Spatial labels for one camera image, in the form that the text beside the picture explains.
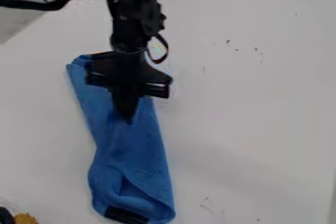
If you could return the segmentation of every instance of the white surface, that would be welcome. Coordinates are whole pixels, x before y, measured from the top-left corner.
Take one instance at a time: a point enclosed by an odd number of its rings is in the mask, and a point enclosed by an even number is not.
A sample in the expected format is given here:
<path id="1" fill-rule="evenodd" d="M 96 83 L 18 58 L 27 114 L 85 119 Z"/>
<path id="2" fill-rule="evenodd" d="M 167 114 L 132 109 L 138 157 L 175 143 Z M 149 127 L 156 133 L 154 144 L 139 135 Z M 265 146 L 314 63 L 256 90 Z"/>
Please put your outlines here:
<path id="1" fill-rule="evenodd" d="M 160 1 L 173 223 L 335 224 L 336 0 Z M 0 48 L 0 196 L 40 223 L 105 223 L 65 65 L 107 50 L 110 26 L 104 0 L 77 0 Z"/>

